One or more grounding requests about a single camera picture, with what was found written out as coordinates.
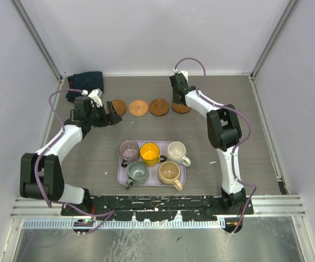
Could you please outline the light cork coaster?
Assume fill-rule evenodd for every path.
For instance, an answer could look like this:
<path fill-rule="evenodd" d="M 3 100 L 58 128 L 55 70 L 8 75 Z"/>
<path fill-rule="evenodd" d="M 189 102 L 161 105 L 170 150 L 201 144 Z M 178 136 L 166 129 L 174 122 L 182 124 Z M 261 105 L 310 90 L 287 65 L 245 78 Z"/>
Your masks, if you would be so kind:
<path fill-rule="evenodd" d="M 143 116 L 148 112 L 148 110 L 149 106 L 143 100 L 134 100 L 129 105 L 129 113 L 131 113 L 133 116 Z"/>

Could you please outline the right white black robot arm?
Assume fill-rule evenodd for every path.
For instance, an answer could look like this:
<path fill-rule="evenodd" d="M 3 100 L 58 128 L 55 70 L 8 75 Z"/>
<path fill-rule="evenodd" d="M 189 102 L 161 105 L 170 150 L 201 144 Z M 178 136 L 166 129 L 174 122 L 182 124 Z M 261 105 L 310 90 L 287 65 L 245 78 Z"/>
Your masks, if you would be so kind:
<path fill-rule="evenodd" d="M 195 86 L 189 86 L 183 73 L 169 77 L 173 102 L 195 109 L 207 120 L 208 139 L 217 150 L 222 171 L 221 201 L 224 212 L 236 214 L 245 201 L 246 193 L 239 182 L 238 147 L 242 131 L 234 106 L 219 104 L 206 97 Z"/>

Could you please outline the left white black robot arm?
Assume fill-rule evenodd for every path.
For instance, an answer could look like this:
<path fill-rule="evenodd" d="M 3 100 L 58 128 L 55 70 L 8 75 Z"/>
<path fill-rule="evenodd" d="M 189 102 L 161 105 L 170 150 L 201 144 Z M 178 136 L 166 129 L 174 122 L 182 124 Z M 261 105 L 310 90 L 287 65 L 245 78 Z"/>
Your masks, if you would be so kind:
<path fill-rule="evenodd" d="M 89 190 L 65 183 L 61 163 L 72 148 L 81 142 L 92 128 L 119 123 L 122 118 L 113 103 L 102 104 L 100 98 L 77 97 L 70 117 L 63 122 L 57 135 L 34 153 L 25 153 L 20 166 L 20 194 L 26 199 L 45 200 L 73 205 L 79 216 L 93 209 Z"/>

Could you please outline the brown wooden round coaster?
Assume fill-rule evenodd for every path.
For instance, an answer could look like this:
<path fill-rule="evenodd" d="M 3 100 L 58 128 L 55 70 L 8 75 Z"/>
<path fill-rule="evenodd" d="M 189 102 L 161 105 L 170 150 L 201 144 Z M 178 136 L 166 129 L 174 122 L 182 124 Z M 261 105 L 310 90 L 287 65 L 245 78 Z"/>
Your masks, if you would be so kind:
<path fill-rule="evenodd" d="M 190 107 L 184 104 L 177 104 L 177 103 L 172 104 L 172 109 L 178 114 L 186 114 L 191 110 Z"/>

